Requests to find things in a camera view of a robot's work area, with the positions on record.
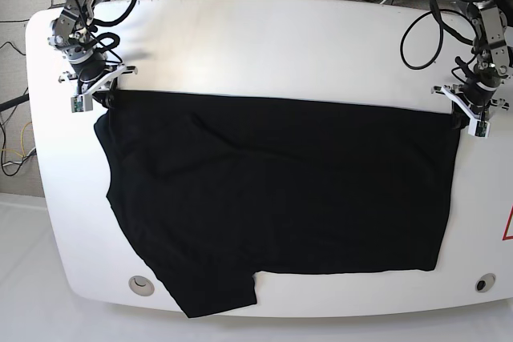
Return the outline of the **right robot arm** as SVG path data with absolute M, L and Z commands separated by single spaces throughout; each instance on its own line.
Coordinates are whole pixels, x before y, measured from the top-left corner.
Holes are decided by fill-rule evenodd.
M 111 21 L 95 17 L 95 7 L 103 0 L 66 0 L 58 18 L 51 23 L 49 44 L 69 62 L 70 72 L 59 77 L 60 82 L 75 86 L 71 96 L 73 113 L 91 111 L 97 101 L 109 107 L 118 78 L 136 74 L 135 66 L 126 65 L 115 53 L 120 37 L 112 32 L 97 33 L 100 27 L 118 26 L 135 8 L 131 0 L 127 9 Z

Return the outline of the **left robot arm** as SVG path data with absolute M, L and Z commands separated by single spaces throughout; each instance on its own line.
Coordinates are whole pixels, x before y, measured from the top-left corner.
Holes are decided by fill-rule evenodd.
M 471 25 L 475 36 L 464 38 L 446 24 L 444 10 L 438 0 L 429 0 L 428 14 L 438 24 L 438 40 L 450 34 L 459 42 L 471 47 L 472 59 L 468 62 L 456 58 L 453 73 L 462 71 L 464 76 L 455 85 L 434 87 L 433 92 L 445 95 L 452 103 L 458 124 L 467 127 L 469 135 L 486 138 L 490 120 L 498 109 L 508 109 L 504 99 L 495 99 L 495 92 L 504 83 L 512 68 L 512 48 L 506 40 L 512 13 L 511 0 L 458 0 L 464 7 L 461 17 Z

